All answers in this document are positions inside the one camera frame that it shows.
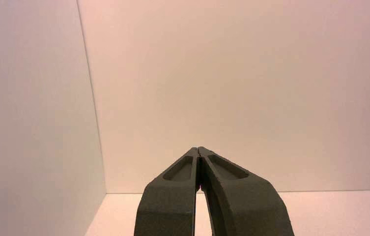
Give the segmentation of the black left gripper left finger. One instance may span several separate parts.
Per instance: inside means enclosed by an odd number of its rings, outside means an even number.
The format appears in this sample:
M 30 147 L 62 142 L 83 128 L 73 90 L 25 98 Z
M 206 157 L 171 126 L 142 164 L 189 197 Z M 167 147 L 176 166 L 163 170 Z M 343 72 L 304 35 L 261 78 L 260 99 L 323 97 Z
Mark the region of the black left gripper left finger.
M 195 234 L 198 158 L 198 149 L 190 148 L 145 187 L 137 209 L 134 235 Z

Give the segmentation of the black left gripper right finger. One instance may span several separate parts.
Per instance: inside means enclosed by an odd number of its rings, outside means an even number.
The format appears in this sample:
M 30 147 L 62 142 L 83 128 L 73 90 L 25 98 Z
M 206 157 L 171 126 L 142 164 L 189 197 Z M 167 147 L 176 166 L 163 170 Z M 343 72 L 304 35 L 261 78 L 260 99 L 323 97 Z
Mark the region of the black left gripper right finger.
M 198 150 L 212 235 L 294 235 L 287 208 L 268 180 L 205 147 Z

